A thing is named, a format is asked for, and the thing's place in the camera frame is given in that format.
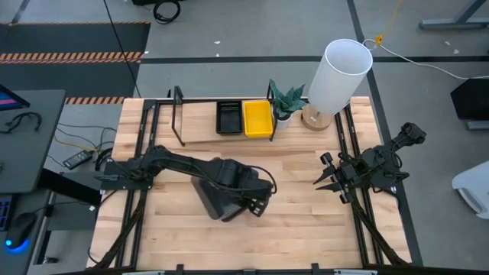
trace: butcher block tabletop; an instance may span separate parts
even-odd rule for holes
[[[124,101],[112,153],[115,160],[134,156],[143,101]],[[194,103],[186,104],[190,108],[184,110],[192,112]],[[162,171],[147,194],[138,270],[175,270],[177,264],[184,264],[186,270],[310,269],[311,263],[318,263],[320,268],[361,267],[351,206],[342,204],[338,193],[317,191],[313,185],[325,168],[319,156],[329,151],[338,164],[340,145],[335,122],[324,131],[311,131],[302,125],[299,111],[273,141],[214,141],[182,147],[171,128],[172,107],[160,107],[156,145],[203,160],[232,158],[263,167],[277,181],[278,193],[271,197],[260,218],[244,212],[230,222],[220,222],[207,215],[190,176]],[[149,141],[151,112],[143,152]],[[351,112],[361,150],[378,145],[380,138],[369,98],[353,97]],[[342,117],[348,150],[353,155],[344,112]],[[269,179],[259,173],[260,178]],[[91,246],[96,260],[102,258],[121,231],[126,196],[127,191],[119,190],[99,210]],[[371,191],[371,201],[377,228],[392,248],[410,261],[395,198]],[[364,232],[373,262],[371,238],[365,228]],[[132,235],[126,243],[125,264],[129,263],[131,247]]]

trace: white cylindrical lamp shade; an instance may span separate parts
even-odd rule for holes
[[[323,114],[340,112],[372,63],[372,54],[363,44],[350,39],[334,40],[326,47],[309,88],[309,103]]]

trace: gray floor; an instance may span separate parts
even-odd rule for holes
[[[0,8],[0,21],[10,21],[21,0]],[[107,0],[114,21],[152,21],[151,13],[131,1]],[[450,18],[469,0],[411,0],[401,7],[384,40],[407,56],[480,56],[489,50],[489,31],[420,31],[421,19]],[[384,31],[397,1],[355,0],[365,37]],[[489,16],[489,4],[478,16]],[[23,22],[108,21],[101,0],[30,0]],[[172,24],[151,25],[145,58],[319,56],[327,43],[355,39],[346,1],[311,0],[187,0]],[[387,56],[382,50],[374,56]],[[138,74],[143,96],[165,96],[175,85],[185,96],[263,95],[267,81],[279,88],[310,84],[318,63],[187,63],[144,64]],[[489,74],[488,63],[437,63],[463,76]],[[489,270],[489,222],[477,218],[452,190],[456,174],[487,160],[488,132],[471,133],[457,119],[449,93],[461,81],[435,70],[407,63],[375,63],[374,75],[392,135],[406,122],[428,133],[426,143],[400,152],[406,194],[423,263],[431,267]],[[371,95],[365,80],[357,95]],[[67,106],[61,121],[72,125],[116,126],[120,105]],[[94,142],[100,130],[67,129]],[[59,134],[64,141],[82,142]],[[107,134],[106,140],[113,138]],[[50,155],[66,159],[78,150],[53,144]],[[60,170],[54,162],[46,166]],[[63,238],[73,240],[67,250]],[[32,274],[84,268],[91,232],[66,232],[50,244],[49,254],[62,255],[60,267],[36,267]]]

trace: yellow bin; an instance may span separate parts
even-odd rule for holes
[[[270,103],[264,101],[243,102],[244,133],[249,138],[268,138],[274,132]]]

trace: keyboard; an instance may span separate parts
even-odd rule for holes
[[[7,231],[14,213],[15,197],[0,195],[0,231]]]

